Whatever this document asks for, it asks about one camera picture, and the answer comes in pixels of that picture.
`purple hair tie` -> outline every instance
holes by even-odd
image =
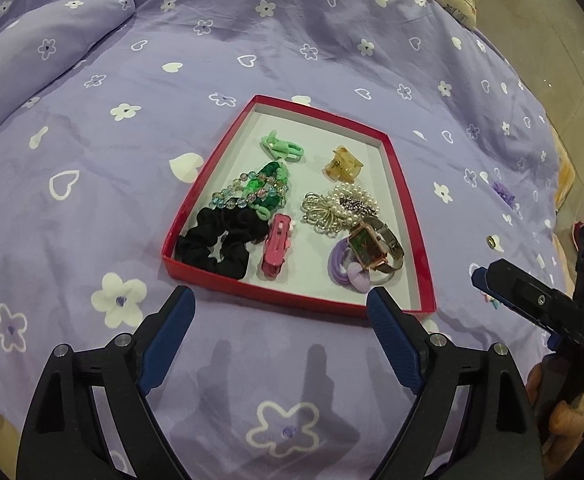
[[[349,262],[346,270],[343,270],[347,260]],[[353,261],[347,238],[339,240],[330,252],[328,273],[339,285],[351,285],[364,294],[370,291],[370,272],[364,270],[357,261]]]
[[[512,195],[512,192],[507,187],[501,182],[494,182],[492,183],[492,189],[498,193],[507,205],[514,209],[514,195]]]

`pillow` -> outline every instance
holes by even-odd
[[[134,13],[133,0],[59,0],[0,32],[0,125]]]

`bed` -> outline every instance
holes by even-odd
[[[0,413],[17,429],[55,345],[102,346],[169,296],[162,241],[255,94],[390,137],[434,280],[429,331],[504,342],[524,378],[547,352],[469,276],[505,257],[565,287],[546,115],[435,1],[0,0]],[[370,328],[194,291],[192,327],[148,397],[190,475],[369,478],[414,401]]]

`pearl bracelet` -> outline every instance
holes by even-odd
[[[319,231],[334,235],[353,228],[361,219],[378,216],[378,203],[361,186],[339,183],[326,196],[306,194],[301,210],[302,220],[316,225]]]
[[[347,182],[339,182],[334,190],[329,191],[326,202],[347,229],[354,227],[362,218],[376,217],[379,213],[377,201],[367,190]]]

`green hair tie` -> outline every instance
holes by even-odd
[[[261,145],[274,160],[283,158],[288,162],[298,162],[303,157],[303,148],[294,142],[277,139],[276,130],[272,130],[267,137],[261,137]]]

